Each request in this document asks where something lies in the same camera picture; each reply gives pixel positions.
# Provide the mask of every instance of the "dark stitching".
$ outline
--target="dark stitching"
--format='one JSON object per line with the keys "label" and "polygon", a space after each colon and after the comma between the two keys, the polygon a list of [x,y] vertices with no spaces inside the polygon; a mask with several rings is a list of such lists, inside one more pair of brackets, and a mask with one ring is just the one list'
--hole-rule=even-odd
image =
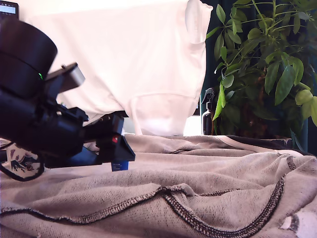
{"label": "dark stitching", "polygon": [[172,192],[172,191],[181,191],[184,194],[186,194],[185,190],[181,186],[174,186],[174,187],[160,187],[156,191],[153,191],[148,194],[144,194],[141,196],[137,196],[134,198],[127,199],[123,202],[120,202],[116,205],[113,205],[111,207],[108,207],[102,211],[98,211],[89,215],[83,215],[80,217],[67,217],[67,216],[61,216],[61,217],[51,217],[48,215],[45,215],[39,211],[33,210],[31,208],[2,208],[0,212],[0,216],[5,215],[11,215],[11,214],[19,214],[19,213],[27,213],[39,218],[42,218],[44,220],[54,221],[54,222],[70,222],[73,224],[79,224],[79,225],[86,225],[90,224],[99,220],[103,220],[107,217],[113,216],[119,212],[125,211],[128,208],[135,206],[137,204],[140,204],[141,202],[147,201],[151,198],[153,198],[155,195],[162,193],[162,192]]}
{"label": "dark stitching", "polygon": [[217,191],[217,192],[212,192],[212,193],[203,193],[203,194],[199,194],[199,196],[201,196],[201,197],[217,197],[217,196],[224,195],[225,193],[233,192],[233,191],[237,191],[237,190],[238,189],[228,189],[228,190]]}
{"label": "dark stitching", "polygon": [[200,220],[193,211],[185,209],[172,195],[164,194],[165,200],[187,224],[199,233],[213,238],[249,238],[261,230],[277,208],[284,189],[284,178],[276,184],[275,189],[260,215],[248,226],[238,231],[221,231]]}
{"label": "dark stitching", "polygon": [[299,218],[297,214],[294,214],[292,216],[291,225],[289,226],[288,230],[291,230],[296,233],[298,230],[298,227],[299,227]]}
{"label": "dark stitching", "polygon": [[296,169],[296,165],[294,164],[293,161],[293,156],[288,156],[286,159],[287,165],[291,170],[295,170]]}
{"label": "dark stitching", "polygon": [[187,151],[190,151],[190,150],[176,150],[176,151],[170,152],[169,154],[179,155],[179,154],[187,152]]}

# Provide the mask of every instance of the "black cylindrical motor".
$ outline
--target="black cylindrical motor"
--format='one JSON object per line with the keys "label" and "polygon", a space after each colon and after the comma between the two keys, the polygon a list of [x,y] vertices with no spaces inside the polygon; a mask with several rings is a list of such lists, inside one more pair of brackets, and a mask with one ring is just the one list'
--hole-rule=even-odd
{"label": "black cylindrical motor", "polygon": [[0,87],[28,99],[43,84],[57,47],[39,29],[13,18],[0,22]]}

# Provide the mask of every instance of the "blue object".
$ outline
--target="blue object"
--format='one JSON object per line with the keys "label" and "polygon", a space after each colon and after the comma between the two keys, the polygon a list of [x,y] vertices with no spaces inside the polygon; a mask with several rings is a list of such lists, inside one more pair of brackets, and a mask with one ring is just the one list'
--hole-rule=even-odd
{"label": "blue object", "polygon": [[128,170],[129,161],[111,162],[112,172]]}

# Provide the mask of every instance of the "screen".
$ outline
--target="screen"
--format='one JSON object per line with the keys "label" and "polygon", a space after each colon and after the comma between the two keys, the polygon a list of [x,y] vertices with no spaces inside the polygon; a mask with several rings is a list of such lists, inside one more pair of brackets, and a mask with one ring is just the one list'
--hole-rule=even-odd
{"label": "screen", "polygon": [[0,11],[15,14],[15,7],[0,5]]}

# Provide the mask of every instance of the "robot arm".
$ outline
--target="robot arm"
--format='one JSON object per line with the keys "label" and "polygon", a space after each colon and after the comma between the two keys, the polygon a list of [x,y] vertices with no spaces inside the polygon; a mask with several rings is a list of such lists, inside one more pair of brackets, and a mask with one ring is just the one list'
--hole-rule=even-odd
{"label": "robot arm", "polygon": [[[47,168],[134,161],[121,136],[122,118],[109,115],[83,127],[83,110],[56,102],[59,93],[85,80],[76,63],[48,74],[56,54],[55,44],[37,28],[9,18],[0,23],[0,137],[38,155]],[[91,141],[99,154],[80,156]]]}

